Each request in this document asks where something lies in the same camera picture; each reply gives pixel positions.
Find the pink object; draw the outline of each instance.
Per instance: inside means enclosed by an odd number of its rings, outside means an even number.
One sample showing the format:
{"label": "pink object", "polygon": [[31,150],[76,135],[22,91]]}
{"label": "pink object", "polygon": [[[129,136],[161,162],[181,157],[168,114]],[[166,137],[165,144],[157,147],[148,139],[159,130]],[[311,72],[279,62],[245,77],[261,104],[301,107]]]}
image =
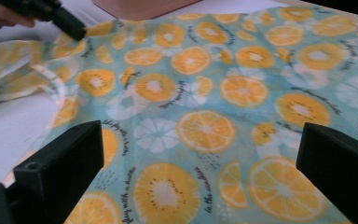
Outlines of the pink object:
{"label": "pink object", "polygon": [[141,21],[153,19],[201,0],[91,0],[113,16]]}

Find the hand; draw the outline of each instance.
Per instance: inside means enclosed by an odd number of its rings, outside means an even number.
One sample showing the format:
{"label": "hand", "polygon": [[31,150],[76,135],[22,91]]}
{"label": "hand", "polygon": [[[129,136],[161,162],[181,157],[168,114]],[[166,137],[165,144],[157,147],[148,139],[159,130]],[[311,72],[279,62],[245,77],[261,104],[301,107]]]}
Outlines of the hand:
{"label": "hand", "polygon": [[15,26],[17,24],[26,27],[34,27],[34,19],[25,18],[18,13],[0,5],[0,25]]}

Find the white table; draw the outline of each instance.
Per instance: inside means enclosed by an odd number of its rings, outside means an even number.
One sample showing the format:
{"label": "white table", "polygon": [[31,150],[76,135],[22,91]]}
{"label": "white table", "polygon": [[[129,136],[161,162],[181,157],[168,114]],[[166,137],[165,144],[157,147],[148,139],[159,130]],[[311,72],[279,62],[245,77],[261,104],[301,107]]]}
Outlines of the white table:
{"label": "white table", "polygon": [[[87,25],[110,21],[114,17],[94,6],[90,0],[63,0],[63,5]],[[250,13],[285,4],[271,0],[203,0],[170,14]],[[0,30],[0,42],[9,39],[42,39],[52,41],[59,30],[50,23],[38,23],[34,29],[24,27]],[[0,182],[16,165],[30,145],[40,137],[52,119],[57,106],[45,93],[0,104]]]}

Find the yellow citrus slice print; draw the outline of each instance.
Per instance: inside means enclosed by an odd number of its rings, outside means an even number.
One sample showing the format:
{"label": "yellow citrus slice print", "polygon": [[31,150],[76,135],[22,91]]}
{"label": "yellow citrus slice print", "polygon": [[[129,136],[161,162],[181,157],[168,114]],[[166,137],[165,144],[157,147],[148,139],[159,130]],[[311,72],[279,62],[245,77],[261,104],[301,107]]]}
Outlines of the yellow citrus slice print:
{"label": "yellow citrus slice print", "polygon": [[335,15],[321,21],[313,26],[313,33],[316,35],[345,35],[357,30],[356,23],[347,17]]}
{"label": "yellow citrus slice print", "polygon": [[86,42],[84,40],[78,42],[75,46],[70,44],[56,45],[52,50],[54,58],[62,58],[74,54],[78,54],[86,49]]}
{"label": "yellow citrus slice print", "polygon": [[124,34],[115,34],[112,37],[110,44],[114,49],[123,49],[126,42],[126,36]]}
{"label": "yellow citrus slice print", "polygon": [[222,61],[222,63],[225,64],[232,64],[232,56],[231,53],[228,52],[225,49],[220,50],[219,52],[219,59]]}
{"label": "yellow citrus slice print", "polygon": [[177,18],[182,21],[193,21],[193,20],[200,19],[204,16],[205,16],[204,14],[200,14],[200,13],[187,13],[185,15],[177,16]]}
{"label": "yellow citrus slice print", "polygon": [[26,76],[18,77],[8,84],[8,93],[32,92],[37,91],[39,86],[48,86],[48,81],[37,73],[32,72]]}
{"label": "yellow citrus slice print", "polygon": [[262,146],[266,143],[272,142],[272,135],[276,134],[273,123],[261,122],[255,125],[252,130],[252,138],[257,146]]}
{"label": "yellow citrus slice print", "polygon": [[176,92],[176,85],[170,77],[160,73],[151,73],[135,81],[136,92],[151,102],[171,99]]}
{"label": "yellow citrus slice print", "polygon": [[223,167],[217,177],[217,186],[223,200],[235,208],[247,208],[245,191],[241,183],[241,169],[238,161]]}
{"label": "yellow citrus slice print", "polygon": [[156,44],[164,48],[179,47],[182,45],[185,37],[185,31],[182,27],[171,24],[163,23],[156,30]]}
{"label": "yellow citrus slice print", "polygon": [[119,77],[120,82],[123,86],[126,86],[132,79],[133,74],[135,74],[135,69],[133,67],[128,67],[123,74]]}
{"label": "yellow citrus slice print", "polygon": [[188,223],[201,204],[194,178],[170,163],[146,167],[136,180],[133,199],[140,218],[153,224]]}
{"label": "yellow citrus slice print", "polygon": [[140,26],[145,24],[145,21],[129,21],[129,20],[122,20],[124,24],[128,24],[131,26]]}
{"label": "yellow citrus slice print", "polygon": [[212,110],[185,113],[176,124],[180,139],[199,153],[218,153],[228,149],[236,129],[231,120]]}
{"label": "yellow citrus slice print", "polygon": [[279,15],[286,21],[307,21],[313,17],[312,10],[302,7],[282,7]]}
{"label": "yellow citrus slice print", "polygon": [[303,40],[304,31],[296,26],[277,26],[268,30],[265,37],[275,46],[290,46]]}
{"label": "yellow citrus slice print", "polygon": [[331,224],[351,224],[351,222],[346,220],[346,221],[332,222]]}
{"label": "yellow citrus slice print", "polygon": [[254,164],[248,189],[266,213],[285,221],[312,221],[326,209],[326,199],[286,158],[266,158]]}
{"label": "yellow citrus slice print", "polygon": [[79,114],[79,107],[80,105],[75,97],[65,98],[62,107],[58,111],[55,120],[53,121],[53,127],[57,128],[63,124],[75,120]]}
{"label": "yellow citrus slice print", "polygon": [[102,191],[85,193],[65,224],[121,223],[120,210],[111,197]]}
{"label": "yellow citrus slice print", "polygon": [[200,96],[207,96],[213,90],[213,81],[208,77],[197,77],[198,94]]}
{"label": "yellow citrus slice print", "polygon": [[237,52],[237,62],[248,68],[270,68],[275,64],[269,51],[259,46],[240,49]]}
{"label": "yellow citrus slice print", "polygon": [[108,35],[112,31],[113,21],[106,21],[87,28],[86,36]]}
{"label": "yellow citrus slice print", "polygon": [[107,46],[100,46],[95,50],[95,56],[101,63],[112,63],[113,58],[110,55],[109,49]]}
{"label": "yellow citrus slice print", "polygon": [[224,44],[228,40],[226,33],[220,27],[207,21],[200,22],[196,32],[213,44]]}
{"label": "yellow citrus slice print", "polygon": [[146,29],[139,29],[135,31],[132,41],[135,45],[140,45],[144,43],[146,40],[147,40]]}
{"label": "yellow citrus slice print", "polygon": [[255,28],[255,24],[251,20],[245,20],[242,23],[242,27],[243,27],[243,29],[248,30],[248,31],[252,31],[252,32],[257,31],[257,29]]}
{"label": "yellow citrus slice print", "polygon": [[240,14],[213,14],[215,20],[221,23],[232,23],[236,22],[240,17]]}
{"label": "yellow citrus slice print", "polygon": [[260,20],[261,20],[261,24],[263,24],[265,26],[270,26],[274,22],[274,18],[267,11],[262,12],[260,14]]}
{"label": "yellow citrus slice print", "polygon": [[342,62],[345,51],[335,44],[315,44],[303,48],[297,57],[310,69],[329,70]]}
{"label": "yellow citrus slice print", "polygon": [[162,58],[162,53],[156,49],[141,48],[128,51],[124,55],[124,61],[133,65],[148,66],[157,63]]}
{"label": "yellow citrus slice print", "polygon": [[54,41],[56,45],[67,45],[74,41],[71,36],[67,35],[66,33],[62,32],[58,35],[57,39]]}
{"label": "yellow citrus slice print", "polygon": [[305,122],[327,125],[330,115],[326,107],[307,95],[287,93],[276,102],[281,117],[290,123],[303,127]]}
{"label": "yellow citrus slice print", "polygon": [[71,77],[71,71],[68,66],[61,66],[54,70],[54,73],[62,80],[62,82],[67,82]]}
{"label": "yellow citrus slice print", "polygon": [[229,103],[241,107],[256,107],[264,103],[269,89],[263,82],[249,77],[225,77],[220,93]]}
{"label": "yellow citrus slice print", "polygon": [[255,40],[254,36],[249,35],[248,33],[244,32],[243,30],[239,30],[237,32],[237,37],[239,37],[242,40]]}
{"label": "yellow citrus slice print", "polygon": [[40,61],[42,54],[40,45],[36,41],[15,41],[10,46],[2,46],[0,49],[0,60],[7,63],[17,63],[20,58],[32,55],[31,63]]}
{"label": "yellow citrus slice print", "polygon": [[103,168],[109,165],[117,153],[117,137],[111,130],[103,129]]}
{"label": "yellow citrus slice print", "polygon": [[201,47],[190,47],[173,55],[171,66],[185,75],[203,71],[211,63],[211,56]]}
{"label": "yellow citrus slice print", "polygon": [[278,57],[288,63],[292,60],[292,56],[290,55],[290,51],[288,49],[277,49]]}
{"label": "yellow citrus slice print", "polygon": [[115,86],[115,74],[106,69],[85,70],[77,75],[76,82],[90,95],[103,96]]}

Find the printed fabric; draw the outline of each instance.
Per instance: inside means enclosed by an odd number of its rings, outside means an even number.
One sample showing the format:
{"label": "printed fabric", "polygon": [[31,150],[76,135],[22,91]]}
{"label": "printed fabric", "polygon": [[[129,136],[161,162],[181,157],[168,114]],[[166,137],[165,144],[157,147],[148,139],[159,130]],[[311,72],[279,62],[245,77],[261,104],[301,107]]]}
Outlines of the printed fabric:
{"label": "printed fabric", "polygon": [[325,8],[0,44],[0,102],[37,91],[60,110],[31,151],[103,124],[104,167],[68,224],[349,223],[295,167],[305,122],[358,140],[358,26]]}

